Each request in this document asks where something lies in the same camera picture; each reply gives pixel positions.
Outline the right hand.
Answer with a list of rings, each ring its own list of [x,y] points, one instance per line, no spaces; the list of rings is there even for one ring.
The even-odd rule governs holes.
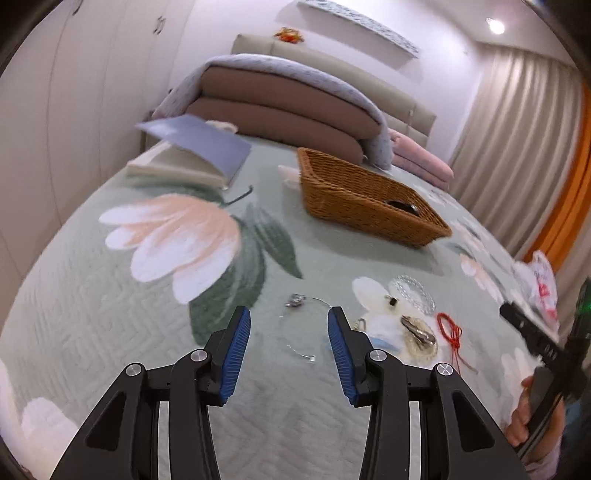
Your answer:
[[[511,416],[511,422],[505,430],[505,436],[509,443],[517,447],[525,443],[529,438],[529,423],[532,416],[531,389],[533,377],[529,376],[522,380],[523,387],[516,409]],[[537,445],[525,456],[525,462],[539,462],[546,458],[557,445],[561,443],[562,434],[565,428],[565,404],[562,398],[559,399],[549,421],[545,434],[539,439]]]

